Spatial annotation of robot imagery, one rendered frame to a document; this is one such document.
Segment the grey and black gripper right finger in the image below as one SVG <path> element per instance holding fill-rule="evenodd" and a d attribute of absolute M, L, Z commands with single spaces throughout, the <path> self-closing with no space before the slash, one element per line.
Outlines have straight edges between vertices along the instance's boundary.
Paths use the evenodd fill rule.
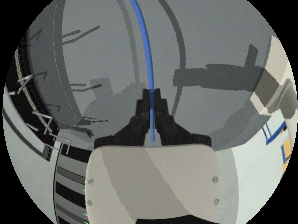
<path fill-rule="evenodd" d="M 155 129 L 157 129 L 157 132 L 160 134 L 162 145 L 169 146 L 195 143 L 212 147 L 211 138 L 209 136 L 195 133 L 191 134 L 175 123 L 174 118 L 169 115 L 167 99 L 161 99 L 160 88 L 154 90 L 154 106 Z"/>

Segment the blue cable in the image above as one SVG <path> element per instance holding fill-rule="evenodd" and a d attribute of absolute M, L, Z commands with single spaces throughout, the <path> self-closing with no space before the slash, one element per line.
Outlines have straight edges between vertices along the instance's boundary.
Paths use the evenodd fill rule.
<path fill-rule="evenodd" d="M 150 49 L 150 42 L 148 37 L 148 32 L 146 28 L 146 24 L 141 12 L 141 9 L 136 0 L 130 0 L 134 11 L 136 13 L 142 38 L 145 49 L 146 63 L 147 63 L 147 72 L 148 72 L 148 83 L 149 83 L 149 97 L 150 97 L 150 116 L 151 116 L 151 134 L 152 134 L 152 142 L 154 142 L 154 78 L 153 78 L 153 65 L 152 65 L 152 56 Z"/>

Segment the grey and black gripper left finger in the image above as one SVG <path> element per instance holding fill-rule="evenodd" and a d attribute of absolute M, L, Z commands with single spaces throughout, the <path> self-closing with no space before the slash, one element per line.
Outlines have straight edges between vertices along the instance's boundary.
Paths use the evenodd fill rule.
<path fill-rule="evenodd" d="M 143 89 L 142 99 L 137 99 L 135 116 L 130 119 L 129 124 L 114 136 L 97 138 L 94 141 L 94 149 L 107 145 L 144 146 L 148 129 L 150 129 L 150 97 L 149 90 Z"/>

